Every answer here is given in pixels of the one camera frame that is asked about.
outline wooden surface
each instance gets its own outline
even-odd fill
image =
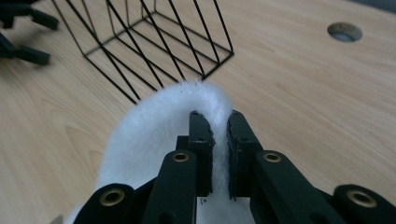
[[[396,15],[338,0],[219,5],[235,56],[208,81],[229,93],[263,147],[319,189],[354,183],[396,204]],[[36,7],[56,15],[50,1]],[[336,21],[363,38],[332,39]],[[63,24],[52,32],[17,20],[4,34],[52,58],[44,67],[0,60],[0,223],[50,223],[91,196],[106,141],[132,104]]]

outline wooden table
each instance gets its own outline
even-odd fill
[[[263,147],[319,189],[354,183],[396,204],[396,15],[338,0],[219,5],[235,56],[208,81]],[[36,7],[56,15],[50,1]],[[362,39],[329,37],[336,21],[359,26]],[[0,60],[0,223],[50,223],[91,196],[106,141],[133,105],[63,24],[52,32],[18,20],[5,35],[52,58],[44,67]]]

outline wire basket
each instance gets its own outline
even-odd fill
[[[84,58],[134,104],[233,57],[216,0],[52,2]]]

